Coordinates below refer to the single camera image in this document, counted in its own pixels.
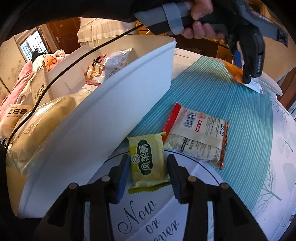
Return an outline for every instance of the white plastic bin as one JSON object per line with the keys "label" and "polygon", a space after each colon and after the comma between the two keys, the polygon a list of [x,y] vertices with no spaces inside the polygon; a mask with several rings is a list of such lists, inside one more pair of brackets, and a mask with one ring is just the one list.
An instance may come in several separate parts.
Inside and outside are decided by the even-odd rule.
{"label": "white plastic bin", "polygon": [[[100,43],[111,38],[101,39]],[[18,217],[43,217],[72,182],[86,184],[108,156],[169,90],[176,41],[171,37],[127,35],[90,54],[52,86],[54,97],[84,85],[84,71],[103,53],[133,48],[129,65],[88,96],[47,139],[33,160]],[[91,48],[83,46],[52,69],[49,81]]]}

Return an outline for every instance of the green snack wrapper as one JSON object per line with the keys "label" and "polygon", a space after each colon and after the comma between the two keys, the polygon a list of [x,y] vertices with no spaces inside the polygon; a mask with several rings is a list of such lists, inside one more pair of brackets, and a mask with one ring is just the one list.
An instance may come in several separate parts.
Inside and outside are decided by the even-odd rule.
{"label": "green snack wrapper", "polygon": [[164,157],[162,135],[149,134],[139,137],[127,137],[131,156],[131,175],[133,184],[130,194],[141,191],[155,191],[170,184],[168,169]]}

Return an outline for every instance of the door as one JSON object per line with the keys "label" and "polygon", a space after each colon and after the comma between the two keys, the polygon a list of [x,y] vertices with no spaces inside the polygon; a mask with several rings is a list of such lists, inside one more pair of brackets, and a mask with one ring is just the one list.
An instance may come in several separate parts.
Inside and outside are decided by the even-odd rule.
{"label": "door", "polygon": [[50,22],[47,26],[58,49],[64,50],[65,53],[72,53],[80,48],[77,38],[80,27],[79,18]]}

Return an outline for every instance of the black sleeve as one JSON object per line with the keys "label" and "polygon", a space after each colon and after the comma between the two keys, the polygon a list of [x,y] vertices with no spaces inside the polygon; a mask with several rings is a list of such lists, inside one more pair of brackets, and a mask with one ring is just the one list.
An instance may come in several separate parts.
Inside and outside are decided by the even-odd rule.
{"label": "black sleeve", "polygon": [[[1,18],[28,0],[8,0],[1,8]],[[6,40],[38,25],[73,17],[106,18],[124,22],[136,20],[134,13],[149,10],[168,2],[184,0],[35,0],[16,21]]]}

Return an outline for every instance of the window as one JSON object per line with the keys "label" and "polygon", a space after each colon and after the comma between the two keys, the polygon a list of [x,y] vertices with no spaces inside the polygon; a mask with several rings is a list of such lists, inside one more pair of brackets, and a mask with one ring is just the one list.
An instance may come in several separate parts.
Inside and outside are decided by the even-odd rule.
{"label": "window", "polygon": [[32,59],[32,54],[36,48],[38,48],[39,53],[48,53],[38,31],[30,35],[20,45],[20,49],[26,57],[27,61],[30,61]]}

